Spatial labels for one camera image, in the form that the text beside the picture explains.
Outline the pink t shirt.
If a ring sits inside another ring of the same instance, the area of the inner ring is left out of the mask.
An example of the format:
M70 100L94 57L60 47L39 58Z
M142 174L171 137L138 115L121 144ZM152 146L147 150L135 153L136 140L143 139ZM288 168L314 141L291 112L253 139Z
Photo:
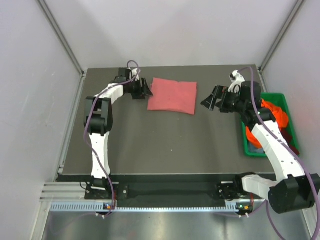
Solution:
M196 111L197 83L153 78L153 96L149 98L149 111L169 111L194 115Z

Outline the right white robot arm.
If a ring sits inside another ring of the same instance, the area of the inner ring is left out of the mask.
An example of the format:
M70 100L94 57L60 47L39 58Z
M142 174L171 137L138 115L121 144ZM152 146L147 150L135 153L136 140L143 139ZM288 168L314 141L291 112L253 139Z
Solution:
M210 111L218 108L221 113L240 114L274 170L275 181L253 172L238 174L234 179L234 194L239 198L255 194L267 200L278 214L319 207L320 176L304 171L283 138L272 111L262 105L261 93L261 86L255 81L242 82L235 92L216 85L210 96L201 102Z

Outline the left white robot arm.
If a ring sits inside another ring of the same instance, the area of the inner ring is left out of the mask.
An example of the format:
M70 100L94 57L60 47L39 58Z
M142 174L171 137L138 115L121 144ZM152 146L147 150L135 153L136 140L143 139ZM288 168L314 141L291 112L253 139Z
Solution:
M114 124L113 104L126 94L130 94L133 100L153 96L140 72L138 67L119 68L117 76L105 89L85 99L83 139L92 153L90 187L105 199L114 191L108 159L108 140Z

